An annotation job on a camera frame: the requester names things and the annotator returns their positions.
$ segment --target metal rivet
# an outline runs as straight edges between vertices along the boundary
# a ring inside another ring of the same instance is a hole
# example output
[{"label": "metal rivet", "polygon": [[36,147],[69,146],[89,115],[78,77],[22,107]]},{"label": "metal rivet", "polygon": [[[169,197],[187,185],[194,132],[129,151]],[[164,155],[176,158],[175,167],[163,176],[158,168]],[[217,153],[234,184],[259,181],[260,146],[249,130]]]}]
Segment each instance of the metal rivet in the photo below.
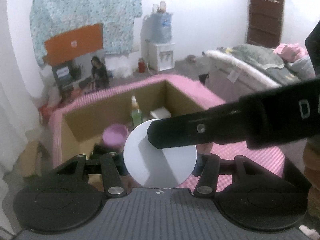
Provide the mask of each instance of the metal rivet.
[{"label": "metal rivet", "polygon": [[212,188],[207,186],[201,186],[197,188],[197,191],[201,194],[210,194],[212,192]]},{"label": "metal rivet", "polygon": [[124,192],[124,189],[121,187],[111,187],[110,189],[108,189],[108,192],[112,195],[120,195]]},{"label": "metal rivet", "polygon": [[204,133],[205,132],[205,125],[203,123],[198,124],[197,131],[198,131],[198,133]]}]

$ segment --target blue patterned cloth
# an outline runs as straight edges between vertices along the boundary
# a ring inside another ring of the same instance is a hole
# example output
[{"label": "blue patterned cloth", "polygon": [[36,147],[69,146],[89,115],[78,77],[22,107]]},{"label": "blue patterned cloth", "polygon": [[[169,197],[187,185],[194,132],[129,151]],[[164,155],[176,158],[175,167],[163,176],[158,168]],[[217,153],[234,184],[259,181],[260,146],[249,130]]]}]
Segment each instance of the blue patterned cloth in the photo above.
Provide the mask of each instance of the blue patterned cloth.
[{"label": "blue patterned cloth", "polygon": [[97,23],[103,23],[106,54],[130,53],[134,18],[141,15],[141,0],[33,0],[30,27],[37,62],[44,64],[48,39]]}]

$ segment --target green bottle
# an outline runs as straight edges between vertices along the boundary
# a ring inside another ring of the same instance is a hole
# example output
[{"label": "green bottle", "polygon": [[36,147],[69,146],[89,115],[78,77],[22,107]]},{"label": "green bottle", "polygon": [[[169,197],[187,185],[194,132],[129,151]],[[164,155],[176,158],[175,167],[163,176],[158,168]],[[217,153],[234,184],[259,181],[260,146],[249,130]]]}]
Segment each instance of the green bottle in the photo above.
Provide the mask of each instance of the green bottle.
[{"label": "green bottle", "polygon": [[132,96],[131,98],[132,110],[131,110],[131,119],[133,127],[136,128],[139,124],[142,124],[142,112],[139,109],[136,97]]}]

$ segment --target pink pillow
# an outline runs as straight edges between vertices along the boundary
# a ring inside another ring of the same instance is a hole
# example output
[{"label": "pink pillow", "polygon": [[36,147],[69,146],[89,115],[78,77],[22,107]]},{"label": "pink pillow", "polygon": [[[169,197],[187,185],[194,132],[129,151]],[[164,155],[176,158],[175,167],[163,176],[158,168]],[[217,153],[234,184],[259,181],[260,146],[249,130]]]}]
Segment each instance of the pink pillow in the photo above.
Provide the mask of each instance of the pink pillow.
[{"label": "pink pillow", "polygon": [[296,44],[285,44],[281,43],[274,51],[275,54],[279,55],[283,60],[294,63],[298,59],[308,56],[308,52]]}]

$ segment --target brown door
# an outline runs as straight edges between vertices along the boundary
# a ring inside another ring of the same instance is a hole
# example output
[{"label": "brown door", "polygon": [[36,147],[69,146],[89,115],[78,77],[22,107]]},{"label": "brown door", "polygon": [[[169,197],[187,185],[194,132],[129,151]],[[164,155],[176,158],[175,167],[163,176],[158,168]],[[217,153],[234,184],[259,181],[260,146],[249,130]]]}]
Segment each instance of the brown door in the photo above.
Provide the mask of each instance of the brown door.
[{"label": "brown door", "polygon": [[275,48],[281,39],[284,0],[250,0],[247,43]]}]

